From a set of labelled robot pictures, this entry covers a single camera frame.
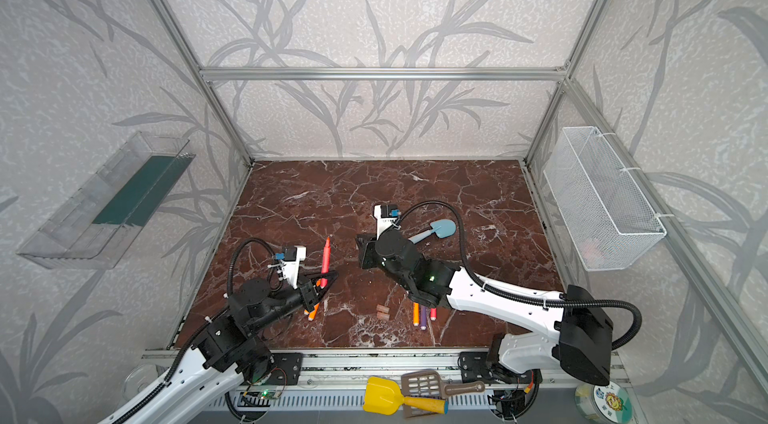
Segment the magenta marker pen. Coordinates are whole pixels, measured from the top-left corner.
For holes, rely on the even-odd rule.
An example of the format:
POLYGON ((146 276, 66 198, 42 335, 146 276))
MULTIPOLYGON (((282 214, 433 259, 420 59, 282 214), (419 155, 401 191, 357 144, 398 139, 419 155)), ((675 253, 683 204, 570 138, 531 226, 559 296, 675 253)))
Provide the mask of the magenta marker pen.
POLYGON ((331 255, 331 242, 330 238, 326 238, 323 248, 322 261, 321 261, 321 273, 330 271, 330 255, 331 255))

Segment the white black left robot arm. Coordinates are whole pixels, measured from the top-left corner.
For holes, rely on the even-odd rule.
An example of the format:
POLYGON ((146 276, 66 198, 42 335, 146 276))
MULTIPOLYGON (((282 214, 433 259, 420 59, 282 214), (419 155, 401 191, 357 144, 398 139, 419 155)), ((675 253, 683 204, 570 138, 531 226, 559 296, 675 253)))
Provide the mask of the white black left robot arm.
POLYGON ((105 423, 187 423, 220 395, 260 379, 274 367, 259 333, 301 309, 322 302, 338 272, 300 275, 278 290, 251 279, 228 294, 227 306, 184 344, 171 366, 149 387, 104 418, 105 423), (326 278, 325 287, 317 284, 326 278))

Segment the purple marker pen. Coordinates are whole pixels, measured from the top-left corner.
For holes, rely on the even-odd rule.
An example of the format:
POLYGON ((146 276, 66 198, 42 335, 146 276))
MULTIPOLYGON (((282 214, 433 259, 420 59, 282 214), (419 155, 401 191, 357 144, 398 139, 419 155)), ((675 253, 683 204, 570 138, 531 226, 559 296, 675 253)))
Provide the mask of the purple marker pen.
POLYGON ((419 329, 425 331, 428 324, 428 309, 420 305, 419 306, 419 329))

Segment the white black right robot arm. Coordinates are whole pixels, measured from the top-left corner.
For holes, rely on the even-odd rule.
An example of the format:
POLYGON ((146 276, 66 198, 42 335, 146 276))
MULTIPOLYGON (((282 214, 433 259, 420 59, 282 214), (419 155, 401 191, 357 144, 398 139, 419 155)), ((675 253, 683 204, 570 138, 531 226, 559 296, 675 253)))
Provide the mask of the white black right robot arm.
POLYGON ((595 306, 575 307, 590 294, 571 285, 567 292, 540 291, 503 283, 508 299, 490 291, 493 279, 470 277, 464 266, 425 257, 399 230, 356 236, 363 269, 380 269, 403 287, 409 299, 427 309, 475 312, 528 330, 494 339, 489 359, 508 371, 560 368, 572 377, 605 386, 610 380, 613 323, 595 306))

